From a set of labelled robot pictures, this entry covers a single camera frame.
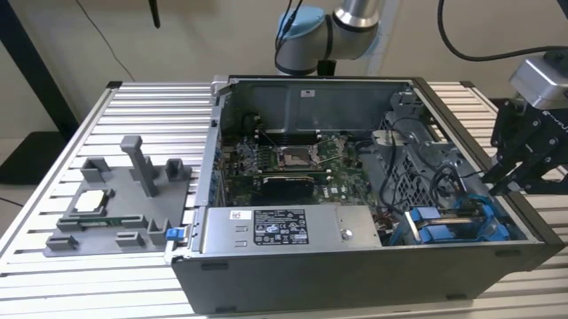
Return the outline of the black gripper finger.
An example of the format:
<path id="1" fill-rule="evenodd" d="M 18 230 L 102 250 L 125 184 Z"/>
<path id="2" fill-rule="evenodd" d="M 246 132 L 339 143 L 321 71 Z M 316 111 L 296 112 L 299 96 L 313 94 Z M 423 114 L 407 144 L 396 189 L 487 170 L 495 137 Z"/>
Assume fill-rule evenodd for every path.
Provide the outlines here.
<path id="1" fill-rule="evenodd" d="M 499 146 L 491 168 L 491 195 L 512 191 L 557 195 L 558 182 L 543 176 L 558 167 L 558 139 L 515 139 Z"/>
<path id="2" fill-rule="evenodd" d="M 483 177 L 486 183 L 500 182 L 508 174 L 518 174 L 516 170 L 524 169 L 527 164 L 527 152 L 522 148 L 527 139 L 524 136 L 527 102 L 519 99 L 502 102 L 491 137 L 491 145 L 496 147 L 498 152 L 494 156 L 494 165 Z"/>

